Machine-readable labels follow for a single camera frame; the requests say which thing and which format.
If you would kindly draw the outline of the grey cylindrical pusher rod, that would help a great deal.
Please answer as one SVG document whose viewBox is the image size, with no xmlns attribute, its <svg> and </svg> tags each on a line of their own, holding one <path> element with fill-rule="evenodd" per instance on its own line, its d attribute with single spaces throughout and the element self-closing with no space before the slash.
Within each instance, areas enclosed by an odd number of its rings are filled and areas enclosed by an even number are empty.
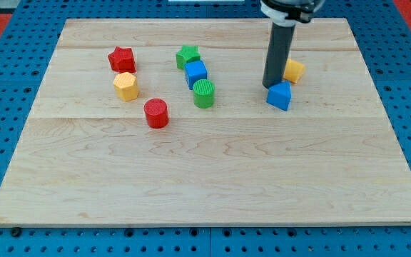
<svg viewBox="0 0 411 257">
<path fill-rule="evenodd" d="M 267 89 L 283 80 L 294 30 L 294 26 L 272 24 L 262 80 Z"/>
</svg>

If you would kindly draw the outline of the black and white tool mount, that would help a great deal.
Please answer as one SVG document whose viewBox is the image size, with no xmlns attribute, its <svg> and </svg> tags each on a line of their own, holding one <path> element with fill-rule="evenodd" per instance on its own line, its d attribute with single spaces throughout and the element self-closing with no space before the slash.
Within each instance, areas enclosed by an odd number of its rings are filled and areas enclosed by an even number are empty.
<svg viewBox="0 0 411 257">
<path fill-rule="evenodd" d="M 260 10 L 282 27 L 310 23 L 321 10 L 325 0 L 260 0 Z"/>
</svg>

